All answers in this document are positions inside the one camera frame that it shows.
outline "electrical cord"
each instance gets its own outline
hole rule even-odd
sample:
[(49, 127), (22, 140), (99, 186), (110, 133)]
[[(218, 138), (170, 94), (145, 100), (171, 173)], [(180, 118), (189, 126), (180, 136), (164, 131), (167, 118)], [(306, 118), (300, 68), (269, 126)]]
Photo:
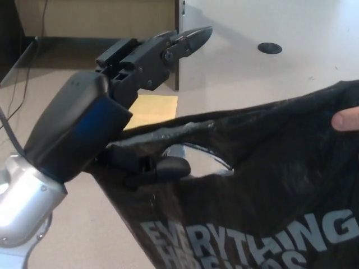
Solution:
[[(32, 65), (34, 64), (34, 62), (36, 61), (37, 57), (40, 54), (40, 50), (41, 50), (41, 45), (42, 45), (42, 40), (44, 37), (44, 32), (45, 32), (45, 14), (46, 14), (46, 9), (47, 9), (47, 5), (48, 5), (49, 0), (45, 0), (45, 5), (44, 5), (44, 9), (43, 9), (43, 13), (42, 13), (42, 29), (41, 29), (41, 36), (40, 39), (36, 39), (37, 41), (37, 48), (36, 48), (36, 53), (33, 56), (32, 60), (29, 63), (29, 66), (27, 68), (27, 73), (26, 73), (26, 82), (25, 82), (25, 88), (24, 88), (24, 94), (22, 96), (22, 101), (20, 103), (20, 105), (14, 110), (14, 112), (11, 113), (10, 116), (6, 117), (4, 114), (4, 111), (2, 110), (2, 108), (0, 107), (0, 121), (2, 123), (2, 126), (0, 127), (0, 130), (2, 128), (5, 129), (11, 143), (13, 144), (15, 150), (21, 155), (21, 156), (25, 156), (24, 153), (24, 149), (21, 147), (19, 141), (17, 140), (13, 130), (11, 129), (11, 126), (9, 124), (9, 120), (20, 110), (20, 108), (22, 107), (22, 105), (25, 102), (26, 99), (26, 94), (27, 94), (27, 86), (29, 84), (29, 78), (30, 78), (30, 70)], [(17, 76), (15, 79), (15, 85), (14, 85), (14, 90), (13, 90), (13, 96), (9, 105), (9, 109), (8, 109), (8, 113), (10, 112), (10, 106), (13, 102), (14, 96), (15, 96), (15, 90), (16, 90), (16, 83), (17, 83)]]

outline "yellow sticky note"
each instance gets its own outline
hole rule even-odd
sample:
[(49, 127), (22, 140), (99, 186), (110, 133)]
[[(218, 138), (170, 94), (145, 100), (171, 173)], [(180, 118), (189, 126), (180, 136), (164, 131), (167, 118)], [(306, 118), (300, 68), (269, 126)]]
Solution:
[(130, 108), (133, 116), (125, 129), (174, 119), (177, 100), (177, 96), (139, 95)]

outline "wooden cabinet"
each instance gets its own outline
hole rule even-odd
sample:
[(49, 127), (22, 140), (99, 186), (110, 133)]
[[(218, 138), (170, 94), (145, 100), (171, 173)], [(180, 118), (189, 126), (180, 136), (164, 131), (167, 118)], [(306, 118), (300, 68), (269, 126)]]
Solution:
[[(41, 36), (45, 0), (16, 0), (25, 36)], [(181, 31), (180, 0), (49, 0), (44, 36), (48, 38), (146, 38)], [(178, 90), (179, 68), (166, 82)]]

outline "fingertip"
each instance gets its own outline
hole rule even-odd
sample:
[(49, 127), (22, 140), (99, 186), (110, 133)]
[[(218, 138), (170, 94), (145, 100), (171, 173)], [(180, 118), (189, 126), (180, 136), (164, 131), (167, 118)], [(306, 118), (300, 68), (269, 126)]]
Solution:
[(332, 126), (337, 131), (342, 131), (344, 125), (344, 118), (340, 113), (335, 114), (332, 117)]

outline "silver robot arm segment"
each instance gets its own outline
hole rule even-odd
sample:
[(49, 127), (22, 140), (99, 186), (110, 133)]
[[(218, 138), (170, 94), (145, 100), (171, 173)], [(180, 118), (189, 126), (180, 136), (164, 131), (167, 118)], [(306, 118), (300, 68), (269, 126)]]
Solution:
[(29, 255), (66, 197), (63, 184), (11, 155), (0, 170), (0, 268), (26, 269)]

